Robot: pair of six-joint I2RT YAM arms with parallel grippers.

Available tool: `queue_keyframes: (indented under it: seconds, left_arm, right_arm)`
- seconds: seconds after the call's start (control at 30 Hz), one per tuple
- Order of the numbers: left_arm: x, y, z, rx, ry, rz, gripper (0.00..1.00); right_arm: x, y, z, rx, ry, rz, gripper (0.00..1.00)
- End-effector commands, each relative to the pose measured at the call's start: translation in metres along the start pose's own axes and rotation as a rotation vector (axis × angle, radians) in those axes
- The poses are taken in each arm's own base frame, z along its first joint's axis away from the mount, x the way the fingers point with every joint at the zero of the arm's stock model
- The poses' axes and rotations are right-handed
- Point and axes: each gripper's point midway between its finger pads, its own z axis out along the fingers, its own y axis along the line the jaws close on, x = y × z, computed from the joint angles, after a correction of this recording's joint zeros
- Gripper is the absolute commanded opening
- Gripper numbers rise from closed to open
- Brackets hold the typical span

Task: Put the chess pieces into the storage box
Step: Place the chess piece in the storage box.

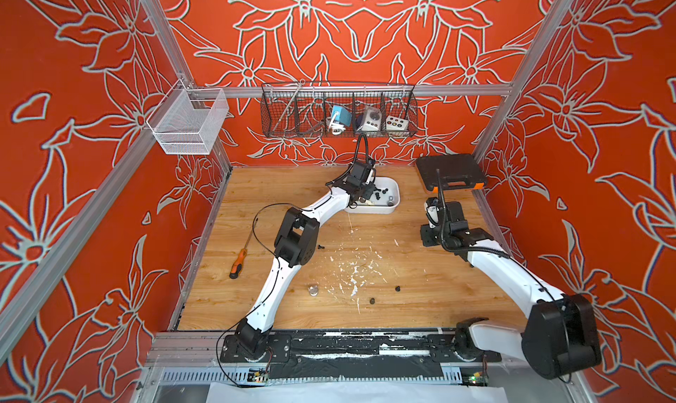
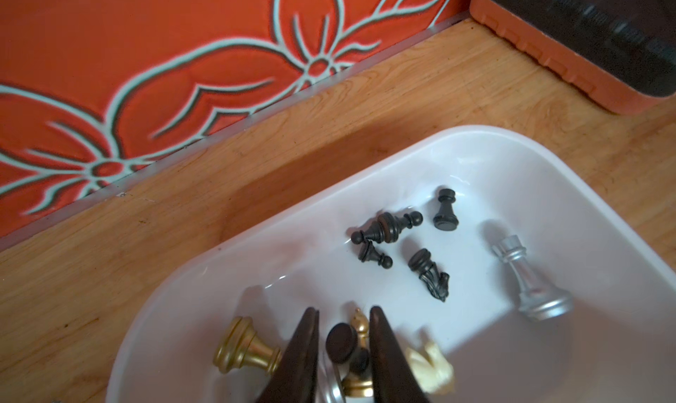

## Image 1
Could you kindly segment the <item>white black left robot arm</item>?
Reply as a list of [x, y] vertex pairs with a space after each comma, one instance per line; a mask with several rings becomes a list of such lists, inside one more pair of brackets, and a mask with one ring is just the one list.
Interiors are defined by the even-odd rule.
[[370, 156], [368, 138], [361, 134], [348, 167], [326, 183], [328, 192], [323, 197], [306, 207], [282, 204], [287, 211], [269, 250], [273, 261], [268, 278], [252, 309], [230, 328], [233, 343], [246, 359], [258, 361], [268, 352], [276, 313], [295, 275], [313, 258], [320, 228], [336, 214], [369, 200], [376, 191], [375, 179], [375, 160]]

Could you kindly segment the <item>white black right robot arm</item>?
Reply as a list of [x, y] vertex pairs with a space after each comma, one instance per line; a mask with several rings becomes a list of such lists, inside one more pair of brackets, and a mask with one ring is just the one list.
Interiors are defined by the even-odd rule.
[[482, 317], [459, 322], [452, 345], [457, 357], [473, 362], [495, 352], [527, 362], [545, 379], [599, 365], [602, 352], [592, 303], [581, 294], [567, 294], [540, 279], [486, 230], [469, 228], [461, 204], [446, 200], [448, 187], [440, 175], [435, 189], [437, 197], [425, 203], [424, 246], [439, 246], [482, 271], [526, 318], [522, 329]]

